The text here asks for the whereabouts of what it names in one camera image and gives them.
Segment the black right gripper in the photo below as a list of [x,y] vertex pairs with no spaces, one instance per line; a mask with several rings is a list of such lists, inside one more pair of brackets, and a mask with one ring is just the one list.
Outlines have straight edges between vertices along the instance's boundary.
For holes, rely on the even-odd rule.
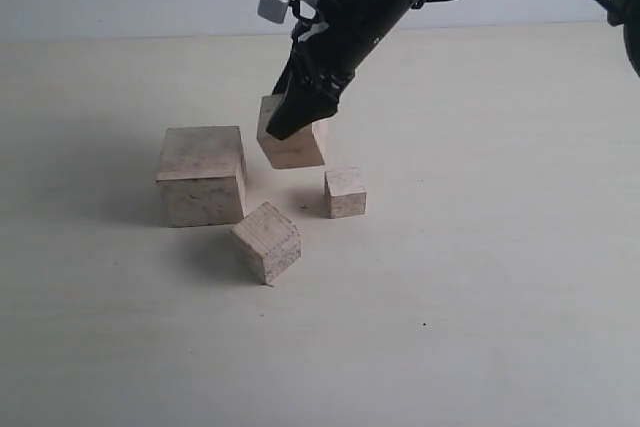
[[356,68],[385,37],[385,0],[296,0],[315,11],[299,19],[272,94],[280,96],[266,132],[286,140],[338,112]]

